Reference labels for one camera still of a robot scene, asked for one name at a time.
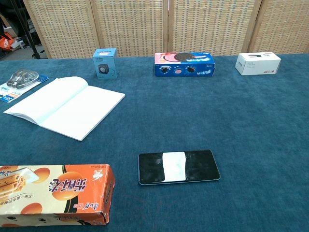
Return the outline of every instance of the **blue carpet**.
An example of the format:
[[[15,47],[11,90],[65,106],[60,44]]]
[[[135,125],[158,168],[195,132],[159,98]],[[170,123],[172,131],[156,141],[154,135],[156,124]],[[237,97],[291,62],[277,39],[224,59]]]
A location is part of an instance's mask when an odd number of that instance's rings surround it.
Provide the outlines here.
[[[0,112],[65,76],[126,94],[83,142],[1,113],[1,165],[108,163],[116,177],[107,226],[7,231],[309,231],[309,54],[280,57],[259,76],[215,57],[213,77],[155,77],[153,57],[120,58],[116,80],[98,80],[91,59],[0,62],[0,83],[22,68],[51,77]],[[138,185],[139,153],[202,149],[221,180]]]

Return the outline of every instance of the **open notebook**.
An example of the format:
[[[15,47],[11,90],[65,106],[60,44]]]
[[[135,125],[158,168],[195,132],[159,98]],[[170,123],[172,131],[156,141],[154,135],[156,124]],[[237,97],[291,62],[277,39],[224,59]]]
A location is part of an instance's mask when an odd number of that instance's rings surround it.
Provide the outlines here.
[[[124,96],[89,86],[77,76],[64,77],[55,79],[4,113],[82,141]]]

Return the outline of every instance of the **woven screen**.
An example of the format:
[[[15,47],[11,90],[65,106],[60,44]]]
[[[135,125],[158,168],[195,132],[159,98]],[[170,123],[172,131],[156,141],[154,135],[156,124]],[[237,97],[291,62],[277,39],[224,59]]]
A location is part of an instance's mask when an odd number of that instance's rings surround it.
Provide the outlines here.
[[[250,51],[304,53],[309,44],[309,0],[266,0]]]
[[[259,5],[258,0],[171,0],[169,51],[240,53],[251,17],[256,18],[253,10],[257,14]]]
[[[24,0],[51,58],[89,58],[99,47],[89,0]]]
[[[167,51],[167,0],[93,0],[101,47],[119,56],[153,56]]]

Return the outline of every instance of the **smartphone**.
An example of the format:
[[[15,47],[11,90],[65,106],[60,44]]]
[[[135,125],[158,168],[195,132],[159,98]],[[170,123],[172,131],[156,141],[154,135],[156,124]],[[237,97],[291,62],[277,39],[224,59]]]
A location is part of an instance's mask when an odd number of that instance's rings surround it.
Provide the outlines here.
[[[219,180],[210,150],[144,153],[139,155],[141,185]]]

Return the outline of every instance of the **blue box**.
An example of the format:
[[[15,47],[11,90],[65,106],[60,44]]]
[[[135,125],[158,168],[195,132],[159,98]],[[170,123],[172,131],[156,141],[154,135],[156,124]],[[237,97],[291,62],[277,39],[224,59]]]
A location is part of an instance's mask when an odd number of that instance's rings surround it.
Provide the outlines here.
[[[156,76],[212,76],[215,62],[205,52],[165,52],[154,56]]]
[[[99,48],[94,52],[92,58],[98,79],[117,78],[115,57],[117,57],[116,48]]]

